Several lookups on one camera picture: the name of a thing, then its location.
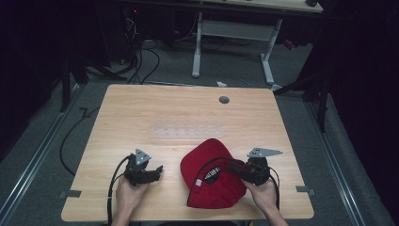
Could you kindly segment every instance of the gray carpet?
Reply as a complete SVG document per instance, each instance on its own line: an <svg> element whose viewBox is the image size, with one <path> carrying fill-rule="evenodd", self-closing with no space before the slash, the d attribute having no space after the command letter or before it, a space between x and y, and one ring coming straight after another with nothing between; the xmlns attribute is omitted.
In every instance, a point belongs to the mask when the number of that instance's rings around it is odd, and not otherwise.
<svg viewBox="0 0 399 226"><path fill-rule="evenodd" d="M216 81L221 81L228 87L270 89L270 86L265 83L263 68L259 60L262 45L261 42L250 46L231 44L224 45L217 50L204 50L200 78L194 79L191 77L194 47L175 45L171 48L159 44L152 50L160 56L160 64L146 81L152 84L168 82L197 86L216 86ZM145 44L145 47L151 46L154 46L153 42ZM213 43L204 47L216 49L218 45ZM310 49L311 46L298 47L292 51L281 45L275 47L270 58L270 65L276 84L284 86L295 81ZM141 78L150 72L157 62L153 53L145 50L142 53L143 64L139 72ZM120 67L122 66L114 64L113 69L117 70ZM122 82L105 77L90 77L83 92L76 97L76 102L63 121L50 145L47 156L13 212L8 225L100 225L103 223L62 221L60 215L65 199L60 197L60 194L70 188L73 177L60 163L59 148L70 129L82 119L84 110L81 107L87 108L89 112L101 105L106 88L115 83ZM289 224L353 225L331 173L331 168L328 166L325 143L320 138L317 127L314 126L314 118L309 112L309 104L304 104L299 94L300 92L290 91L277 96L277 101L305 185L314 191L310 197L315 214L311 219L289 220ZM58 115L60 103L61 88L58 85L53 92L52 99L32 118L29 127L18 143L0 164L1 203L6 202L8 194L15 187L19 177L40 146L47 130ZM73 171L76 171L79 165L95 118L96 114L93 114L90 118L83 120L65 141L64 160ZM340 168L361 210L364 224L393 225L390 216L374 191L373 184L356 157L331 98L328 99L326 128L327 132L323 136L327 138L328 145L336 154ZM256 225L267 225L267 223L266 221L257 221Z"/></svg>

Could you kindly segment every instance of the red cap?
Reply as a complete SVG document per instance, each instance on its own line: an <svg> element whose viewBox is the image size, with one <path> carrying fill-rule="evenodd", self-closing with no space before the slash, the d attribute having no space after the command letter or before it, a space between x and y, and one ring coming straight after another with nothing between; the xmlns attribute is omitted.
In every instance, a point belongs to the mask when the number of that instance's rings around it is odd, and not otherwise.
<svg viewBox="0 0 399 226"><path fill-rule="evenodd" d="M205 140L188 153L180 164L190 189L187 206L220 209L235 205L247 191L238 175L226 169L227 164L236 165L237 161L215 138Z"/></svg>

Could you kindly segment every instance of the hand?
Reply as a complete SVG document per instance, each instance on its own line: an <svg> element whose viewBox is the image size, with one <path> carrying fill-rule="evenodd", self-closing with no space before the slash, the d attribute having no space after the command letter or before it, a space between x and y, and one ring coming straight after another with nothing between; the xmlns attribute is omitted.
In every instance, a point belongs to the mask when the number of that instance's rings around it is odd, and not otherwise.
<svg viewBox="0 0 399 226"><path fill-rule="evenodd" d="M117 188L118 210L114 216L112 226L126 226L129 224L130 216L140 205L141 200L150 184L132 186L124 177L120 177Z"/></svg>
<svg viewBox="0 0 399 226"><path fill-rule="evenodd" d="M274 183L271 179L267 180L260 186L256 186L244 180L243 183L249 189L256 206L258 206L269 220L270 225L288 225L276 206L277 194Z"/></svg>

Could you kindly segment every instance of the person's right hand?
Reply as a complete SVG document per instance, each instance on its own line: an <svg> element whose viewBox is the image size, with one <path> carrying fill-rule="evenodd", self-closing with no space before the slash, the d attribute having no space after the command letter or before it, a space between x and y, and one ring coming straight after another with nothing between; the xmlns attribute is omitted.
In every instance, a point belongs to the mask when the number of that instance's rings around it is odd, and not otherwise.
<svg viewBox="0 0 399 226"><path fill-rule="evenodd" d="M271 179L267 180L260 186L256 186L244 180L243 183L252 194L252 199L256 206L258 206L269 220L270 225L288 225L276 206L277 194L274 183Z"/></svg>

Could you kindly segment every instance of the table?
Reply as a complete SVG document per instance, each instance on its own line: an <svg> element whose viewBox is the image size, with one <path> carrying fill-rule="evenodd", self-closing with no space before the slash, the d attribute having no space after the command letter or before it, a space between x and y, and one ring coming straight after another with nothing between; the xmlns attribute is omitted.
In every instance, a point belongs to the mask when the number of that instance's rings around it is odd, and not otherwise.
<svg viewBox="0 0 399 226"><path fill-rule="evenodd" d="M229 102L222 104L220 97ZM311 218L313 209L279 108L270 89L111 85L93 126L62 211L65 221L106 220L106 197L122 158L138 148L152 156L147 170L164 171L148 190L132 220L222 220L264 218L247 194L232 208L186 206L188 188L180 172L182 158L207 137L222 141L237 159L254 147L283 151L268 157L280 177L284 218ZM116 199L113 199L115 211Z"/></svg>
<svg viewBox="0 0 399 226"><path fill-rule="evenodd" d="M200 3L218 3L226 5L236 5L241 7L272 8L278 10L293 10L301 12L321 13L323 9L319 4L315 7L308 6L303 0L200 0ZM202 35L219 36L234 39L264 40L267 41L264 54L261 54L264 76L267 84L273 85L274 78L270 69L269 58L273 46L279 34L282 19L277 19L273 25L241 24L231 22L220 22L215 20L203 20L202 13L199 13L197 25L197 45L193 62L193 77L200 76L201 58L201 37Z"/></svg>

